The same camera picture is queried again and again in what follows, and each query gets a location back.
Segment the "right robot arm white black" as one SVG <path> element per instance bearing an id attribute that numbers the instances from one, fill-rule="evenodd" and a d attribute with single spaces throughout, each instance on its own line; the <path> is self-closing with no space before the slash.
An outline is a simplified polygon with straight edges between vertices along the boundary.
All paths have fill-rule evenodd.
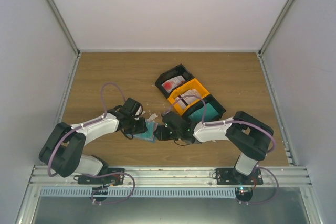
<path id="1" fill-rule="evenodd" d="M 253 180 L 258 162 L 276 147 L 273 129 L 243 111 L 212 122 L 192 122 L 168 112 L 163 116 L 163 124 L 155 129 L 154 136 L 159 141 L 181 140 L 187 145 L 230 141 L 241 151 L 230 174 L 240 185 Z"/>

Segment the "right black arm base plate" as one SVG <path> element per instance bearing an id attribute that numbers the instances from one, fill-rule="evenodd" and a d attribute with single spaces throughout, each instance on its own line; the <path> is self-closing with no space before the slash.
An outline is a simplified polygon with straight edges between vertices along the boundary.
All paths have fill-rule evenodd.
<path id="1" fill-rule="evenodd" d="M 243 175 L 234 168 L 216 168 L 212 173 L 212 178 L 217 185 L 262 185 L 263 179 L 261 170 L 255 168 L 250 175 Z"/>

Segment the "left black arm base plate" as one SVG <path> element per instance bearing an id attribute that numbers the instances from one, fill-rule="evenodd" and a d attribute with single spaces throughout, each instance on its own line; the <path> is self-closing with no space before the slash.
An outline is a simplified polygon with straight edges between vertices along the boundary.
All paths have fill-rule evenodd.
<path id="1" fill-rule="evenodd" d="M 74 181 L 80 185 L 122 185 L 124 180 L 124 168 L 110 168 L 98 174 L 98 177 L 85 175 L 74 176 Z"/>

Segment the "blue leather card holder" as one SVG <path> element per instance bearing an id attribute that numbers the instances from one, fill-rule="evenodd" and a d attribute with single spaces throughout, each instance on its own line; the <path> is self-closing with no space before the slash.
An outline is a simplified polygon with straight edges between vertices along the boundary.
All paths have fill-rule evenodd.
<path id="1" fill-rule="evenodd" d="M 134 136 L 127 134 L 127 137 L 154 143 L 156 140 L 156 137 L 154 136 L 154 131 L 157 129 L 158 123 L 155 121 L 148 121 L 148 120 L 145 120 L 145 122 L 147 127 L 146 132 L 135 134 Z"/>

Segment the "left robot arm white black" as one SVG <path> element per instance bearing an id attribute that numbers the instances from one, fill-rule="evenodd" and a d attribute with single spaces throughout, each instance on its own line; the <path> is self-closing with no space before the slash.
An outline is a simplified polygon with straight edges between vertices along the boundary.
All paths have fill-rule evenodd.
<path id="1" fill-rule="evenodd" d="M 86 145 L 98 138 L 121 132 L 126 137 L 147 131 L 141 116 L 142 104 L 127 98 L 123 105 L 107 110 L 97 118 L 69 125 L 58 123 L 39 153 L 39 160 L 47 165 L 49 177 L 68 177 L 73 173 L 89 176 L 96 184 L 108 179 L 108 171 L 101 159 L 83 154 Z"/>

